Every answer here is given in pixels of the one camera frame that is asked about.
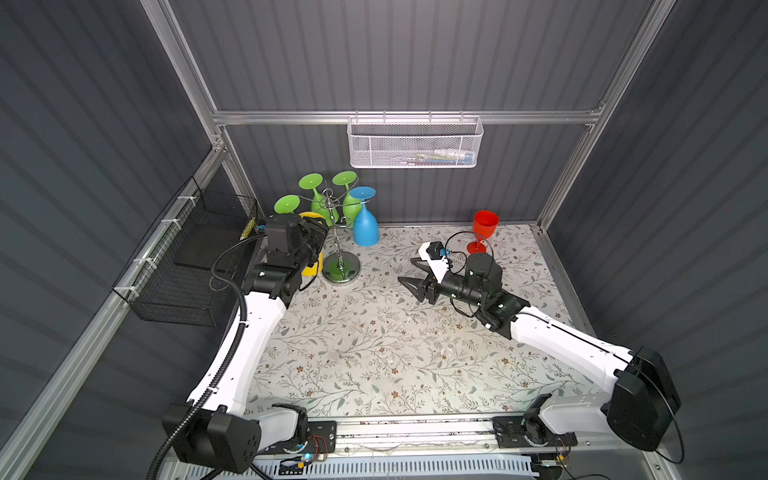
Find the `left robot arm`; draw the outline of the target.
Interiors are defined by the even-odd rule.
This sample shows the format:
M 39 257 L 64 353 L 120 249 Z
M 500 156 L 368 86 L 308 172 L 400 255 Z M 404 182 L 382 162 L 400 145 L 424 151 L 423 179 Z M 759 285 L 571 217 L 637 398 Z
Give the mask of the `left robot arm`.
M 157 478 L 169 452 L 180 461 L 212 468 L 215 474 L 247 472 L 256 455 L 276 444 L 305 442 L 305 408 L 276 403 L 253 419 L 245 408 L 250 382 L 267 343 L 314 265 L 329 227 L 323 218 L 295 213 L 267 217 L 242 245 L 264 239 L 265 258 L 249 267 L 241 283 L 222 281 L 236 295 L 237 317 L 213 362 L 182 404 L 162 419 L 167 434 L 147 471 Z

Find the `yellow wine glass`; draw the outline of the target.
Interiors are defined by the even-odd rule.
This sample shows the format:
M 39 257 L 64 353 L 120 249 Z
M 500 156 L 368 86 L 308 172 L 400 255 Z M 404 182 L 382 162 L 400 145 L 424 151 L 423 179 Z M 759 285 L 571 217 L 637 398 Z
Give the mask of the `yellow wine glass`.
M 302 275 L 316 276 L 322 267 L 322 250 L 329 232 L 325 218 L 316 212 L 302 212 L 300 221 L 300 258 L 304 265 Z

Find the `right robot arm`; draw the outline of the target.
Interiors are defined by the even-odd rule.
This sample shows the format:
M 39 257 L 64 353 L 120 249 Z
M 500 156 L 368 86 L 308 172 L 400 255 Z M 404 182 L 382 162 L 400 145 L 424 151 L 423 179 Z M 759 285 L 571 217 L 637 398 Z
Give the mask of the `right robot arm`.
M 487 253 L 469 255 L 460 273 L 451 271 L 440 242 L 421 246 L 412 265 L 424 277 L 399 277 L 418 301 L 446 297 L 468 305 L 466 316 L 487 330 L 539 350 L 578 371 L 597 387 L 592 395 L 538 395 L 512 430 L 533 447 L 571 446 L 579 432 L 612 434 L 646 452 L 657 450 L 679 425 L 681 399 L 670 372 L 655 350 L 630 350 L 599 340 L 546 315 L 506 291 L 502 268 Z

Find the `red wine glass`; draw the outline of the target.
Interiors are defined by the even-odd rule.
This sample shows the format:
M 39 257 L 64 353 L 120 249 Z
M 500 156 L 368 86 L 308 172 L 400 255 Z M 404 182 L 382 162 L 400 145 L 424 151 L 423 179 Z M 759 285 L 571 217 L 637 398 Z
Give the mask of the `red wine glass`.
M 500 218 L 490 210 L 478 211 L 473 219 L 473 234 L 475 240 L 467 245 L 469 254 L 486 253 L 489 240 L 494 234 Z

